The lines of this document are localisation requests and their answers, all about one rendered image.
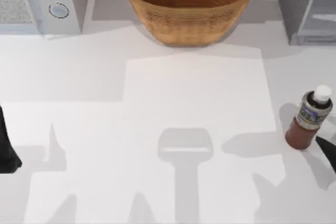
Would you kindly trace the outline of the pale microwave oven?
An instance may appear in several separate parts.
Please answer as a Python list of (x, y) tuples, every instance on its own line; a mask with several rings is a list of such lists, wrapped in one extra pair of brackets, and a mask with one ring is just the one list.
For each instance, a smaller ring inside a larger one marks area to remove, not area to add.
[[(62, 3), (66, 18), (55, 18), (49, 5)], [(80, 35), (88, 0), (0, 0), (0, 35)]]

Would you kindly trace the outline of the brown woven basket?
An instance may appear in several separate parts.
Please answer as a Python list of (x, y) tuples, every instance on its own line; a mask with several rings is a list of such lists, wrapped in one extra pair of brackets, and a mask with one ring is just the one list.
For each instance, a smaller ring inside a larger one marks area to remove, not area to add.
[(129, 0), (149, 33), (171, 46), (206, 46), (221, 40), (249, 1)]

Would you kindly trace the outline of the small microwave knob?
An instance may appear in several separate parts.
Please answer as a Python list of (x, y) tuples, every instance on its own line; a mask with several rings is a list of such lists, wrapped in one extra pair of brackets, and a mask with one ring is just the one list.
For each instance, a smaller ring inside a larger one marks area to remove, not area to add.
[(55, 18), (63, 19), (69, 15), (69, 9), (62, 3), (54, 3), (48, 7), (49, 13)]

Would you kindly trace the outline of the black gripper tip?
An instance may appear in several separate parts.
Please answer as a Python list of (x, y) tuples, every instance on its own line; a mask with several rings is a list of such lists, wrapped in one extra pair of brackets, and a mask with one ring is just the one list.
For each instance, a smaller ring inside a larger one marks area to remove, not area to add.
[(0, 174), (15, 173), (22, 164), (9, 140), (3, 109), (0, 106)]

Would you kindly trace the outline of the brown bottle with white cap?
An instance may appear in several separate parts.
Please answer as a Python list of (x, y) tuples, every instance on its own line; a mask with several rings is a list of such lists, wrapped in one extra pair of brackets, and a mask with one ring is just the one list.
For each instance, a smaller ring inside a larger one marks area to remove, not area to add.
[(310, 146), (313, 137), (333, 109), (331, 94), (331, 88), (321, 84), (303, 95), (298, 112), (285, 133), (289, 146), (296, 150), (305, 150)]

